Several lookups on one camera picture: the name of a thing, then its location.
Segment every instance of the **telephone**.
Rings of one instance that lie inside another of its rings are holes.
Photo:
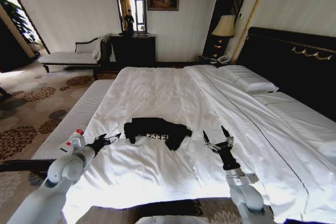
[[[230,61],[230,58],[229,58],[229,55],[223,55],[223,56],[220,56],[217,61],[220,63],[220,64],[226,64],[226,63],[229,63]]]

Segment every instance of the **patterned carpet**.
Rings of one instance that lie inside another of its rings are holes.
[[[0,161],[30,159],[94,82],[92,70],[50,67],[46,73],[37,62],[22,69],[0,73],[0,87],[12,94],[0,102]],[[114,79],[100,74],[99,79]],[[0,223],[40,184],[30,172],[0,173]],[[135,223],[153,215],[193,215],[210,223],[241,223],[238,210],[228,198],[182,200],[137,206],[125,210],[92,207],[78,223]],[[58,224],[66,223],[62,217]]]

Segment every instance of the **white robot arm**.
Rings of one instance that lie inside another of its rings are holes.
[[[214,153],[220,155],[223,161],[223,169],[230,187],[230,195],[237,206],[244,224],[270,224],[273,221],[273,213],[269,206],[264,205],[261,194],[251,185],[258,181],[256,174],[245,174],[240,165],[231,154],[233,137],[222,126],[226,140],[219,144],[210,143],[203,131],[205,145]]]
[[[105,146],[114,143],[120,134],[104,138],[99,136],[72,155],[55,160],[42,185],[32,192],[15,211],[8,224],[54,224],[66,202],[66,193],[84,173],[85,168]]]

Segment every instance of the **lamp shade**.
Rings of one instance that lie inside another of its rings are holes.
[[[216,26],[215,30],[211,33],[212,35],[231,37],[235,35],[234,30],[235,16],[234,15],[223,15]]]

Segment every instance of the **plastic bottle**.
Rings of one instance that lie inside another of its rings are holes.
[[[85,145],[85,138],[83,137],[85,125],[81,125],[69,138],[69,142],[72,144],[74,150],[77,150]]]

